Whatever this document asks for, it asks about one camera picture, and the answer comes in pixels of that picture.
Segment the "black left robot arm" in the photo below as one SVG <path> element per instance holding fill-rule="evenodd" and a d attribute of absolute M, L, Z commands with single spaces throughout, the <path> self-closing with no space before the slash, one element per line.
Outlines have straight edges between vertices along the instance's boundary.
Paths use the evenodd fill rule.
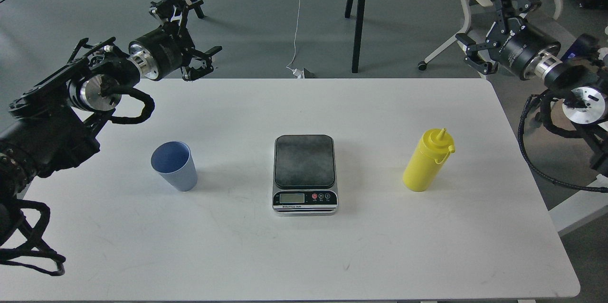
<path fill-rule="evenodd" d="M 63 67 L 11 102 L 15 122 L 0 137 L 1 242 L 17 231 L 25 241 L 2 247 L 3 265 L 19 266 L 20 257 L 48 258 L 56 270 L 25 267 L 64 274 L 66 258 L 43 240 L 50 208 L 25 200 L 26 189 L 36 177 L 76 168 L 98 153 L 97 135 L 106 123 L 137 125 L 149 119 L 155 103 L 135 87 L 141 77 L 159 81 L 180 69 L 183 80 L 195 81 L 213 72 L 211 59 L 221 46 L 196 50 L 186 27 L 189 11 L 202 4 L 152 2 L 149 13 L 159 27 L 131 41 L 128 52 L 115 45 L 114 37 L 97 45 L 82 39 Z"/>

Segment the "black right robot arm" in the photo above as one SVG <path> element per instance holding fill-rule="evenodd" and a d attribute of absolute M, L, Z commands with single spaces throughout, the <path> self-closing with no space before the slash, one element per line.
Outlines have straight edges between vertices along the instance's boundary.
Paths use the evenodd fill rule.
<path fill-rule="evenodd" d="M 532 171 L 554 185 L 586 192 L 607 192 L 607 188 L 578 186 L 549 177 L 535 167 L 526 153 L 523 134 L 529 113 L 552 134 L 583 139 L 593 151 L 590 168 L 607 174 L 607 65 L 599 58 L 597 39 L 580 35 L 563 57 L 561 44 L 536 28 L 526 14 L 538 7 L 538 0 L 476 0 L 493 6 L 494 23 L 484 42 L 476 43 L 467 33 L 457 33 L 464 61 L 481 75 L 493 74 L 499 66 L 521 80 L 540 78 L 546 89 L 530 95 L 524 104 L 517 131 L 521 154 Z"/>

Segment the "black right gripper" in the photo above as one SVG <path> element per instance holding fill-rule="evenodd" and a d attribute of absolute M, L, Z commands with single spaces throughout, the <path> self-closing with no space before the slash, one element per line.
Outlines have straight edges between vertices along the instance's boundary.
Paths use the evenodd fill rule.
<path fill-rule="evenodd" d="M 456 33 L 463 46 L 464 62 L 481 76 L 495 74 L 498 65 L 486 61 L 480 51 L 492 48 L 492 60 L 521 80 L 537 76 L 555 81 L 562 74 L 557 58 L 561 44 L 543 31 L 528 24 L 526 15 L 541 6 L 540 0 L 491 0 L 496 12 L 492 41 L 476 43 L 467 33 Z"/>

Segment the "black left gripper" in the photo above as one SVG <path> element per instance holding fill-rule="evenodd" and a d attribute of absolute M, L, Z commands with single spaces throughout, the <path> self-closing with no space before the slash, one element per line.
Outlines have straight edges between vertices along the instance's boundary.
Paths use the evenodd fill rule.
<path fill-rule="evenodd" d="M 188 4 L 186 0 L 161 0 L 151 2 L 149 13 L 159 22 L 160 27 L 131 41 L 128 52 L 131 60 L 140 68 L 142 76 L 159 81 L 176 69 L 181 68 L 184 81 L 196 81 L 214 71 L 213 56 L 222 51 L 222 46 L 214 46 L 206 52 L 195 49 L 195 45 L 183 30 L 192 9 L 199 9 L 203 0 Z M 200 67 L 190 67 L 192 60 Z"/>

